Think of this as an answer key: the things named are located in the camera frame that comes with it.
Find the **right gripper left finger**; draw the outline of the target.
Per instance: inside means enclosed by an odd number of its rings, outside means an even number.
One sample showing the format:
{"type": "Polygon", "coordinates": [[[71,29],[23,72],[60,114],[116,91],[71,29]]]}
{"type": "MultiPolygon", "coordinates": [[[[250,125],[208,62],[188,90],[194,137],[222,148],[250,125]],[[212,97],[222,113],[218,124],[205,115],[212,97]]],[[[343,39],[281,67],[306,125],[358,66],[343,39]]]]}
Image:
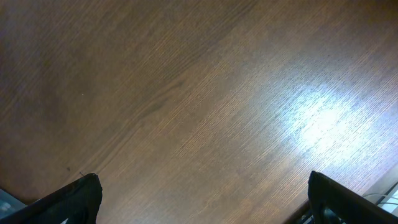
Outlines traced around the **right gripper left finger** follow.
{"type": "Polygon", "coordinates": [[[33,204],[1,219],[3,224],[96,224],[103,189],[98,175],[89,173],[33,204]]]}

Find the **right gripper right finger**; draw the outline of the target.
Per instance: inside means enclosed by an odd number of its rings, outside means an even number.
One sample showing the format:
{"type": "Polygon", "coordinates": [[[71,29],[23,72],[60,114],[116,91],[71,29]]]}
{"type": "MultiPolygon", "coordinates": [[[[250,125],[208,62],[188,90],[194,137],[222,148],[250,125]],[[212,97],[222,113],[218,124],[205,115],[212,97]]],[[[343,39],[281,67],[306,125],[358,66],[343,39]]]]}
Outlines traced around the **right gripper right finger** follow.
{"type": "Polygon", "coordinates": [[[320,172],[311,172],[308,199],[315,223],[397,224],[397,217],[320,172]]]}

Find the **clear plastic storage bin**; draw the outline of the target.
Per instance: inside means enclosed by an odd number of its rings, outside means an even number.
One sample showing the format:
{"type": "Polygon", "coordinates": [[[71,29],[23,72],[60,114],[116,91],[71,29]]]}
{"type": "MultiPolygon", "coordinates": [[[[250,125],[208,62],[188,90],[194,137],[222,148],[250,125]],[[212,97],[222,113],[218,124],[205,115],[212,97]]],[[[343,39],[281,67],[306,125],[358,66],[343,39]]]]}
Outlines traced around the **clear plastic storage bin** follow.
{"type": "Polygon", "coordinates": [[[24,203],[4,190],[0,190],[0,219],[12,215],[25,207],[26,205],[24,203]]]}

